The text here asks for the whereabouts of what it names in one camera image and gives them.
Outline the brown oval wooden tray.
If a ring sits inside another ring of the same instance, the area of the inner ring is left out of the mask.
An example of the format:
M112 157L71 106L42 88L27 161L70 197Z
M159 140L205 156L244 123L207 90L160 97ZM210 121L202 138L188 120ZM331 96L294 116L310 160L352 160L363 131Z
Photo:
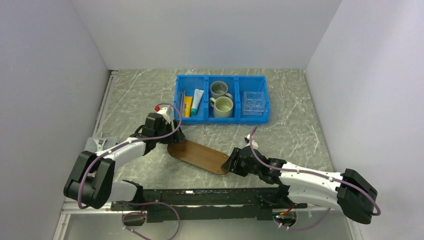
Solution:
M179 143L169 144L167 152L175 159L211 173L217 175L228 173L227 170L222 168L222 165L229 159L229 156L199 143L185 139Z

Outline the light green ceramic mug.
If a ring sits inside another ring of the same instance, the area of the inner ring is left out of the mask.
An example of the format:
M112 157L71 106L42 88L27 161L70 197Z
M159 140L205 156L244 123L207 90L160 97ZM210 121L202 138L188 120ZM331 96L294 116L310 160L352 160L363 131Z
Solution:
M233 116L234 103L232 99L225 96L210 97L209 104L213 109L215 118L231 118Z

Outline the clear glass toothbrush holder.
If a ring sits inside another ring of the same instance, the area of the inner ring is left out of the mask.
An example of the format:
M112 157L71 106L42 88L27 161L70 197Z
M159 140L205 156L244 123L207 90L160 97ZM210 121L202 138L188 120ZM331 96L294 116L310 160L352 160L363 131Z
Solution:
M266 110L266 98L260 91L245 91L241 103L242 114L245 116L262 116Z

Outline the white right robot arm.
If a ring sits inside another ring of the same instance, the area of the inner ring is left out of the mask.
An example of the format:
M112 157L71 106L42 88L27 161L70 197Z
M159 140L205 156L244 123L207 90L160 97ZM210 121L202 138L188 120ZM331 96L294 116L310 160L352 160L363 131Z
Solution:
M221 167L242 177L252 174L269 185L277 185L270 203L279 208L315 205L341 211L365 225L381 214L376 203L377 190L353 169L312 170L283 159L267 158L249 146L235 148Z

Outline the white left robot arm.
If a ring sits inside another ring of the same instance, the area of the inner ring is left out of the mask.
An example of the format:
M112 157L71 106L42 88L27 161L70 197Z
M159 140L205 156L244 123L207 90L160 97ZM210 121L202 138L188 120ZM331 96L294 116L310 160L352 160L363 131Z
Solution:
M81 209L99 209L111 197L115 170L147 155L157 144L182 142L185 135L180 128L181 120L153 112L125 141L103 151L81 152L64 185L64 196L77 201Z

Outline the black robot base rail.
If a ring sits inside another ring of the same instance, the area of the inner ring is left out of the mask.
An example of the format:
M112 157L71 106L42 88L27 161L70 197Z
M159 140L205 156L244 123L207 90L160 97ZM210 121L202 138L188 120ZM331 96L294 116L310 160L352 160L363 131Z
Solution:
M286 187L145 189L142 202L133 206L119 201L112 211L143 211L147 223L181 220L256 219L271 221L279 210L305 209L293 203Z

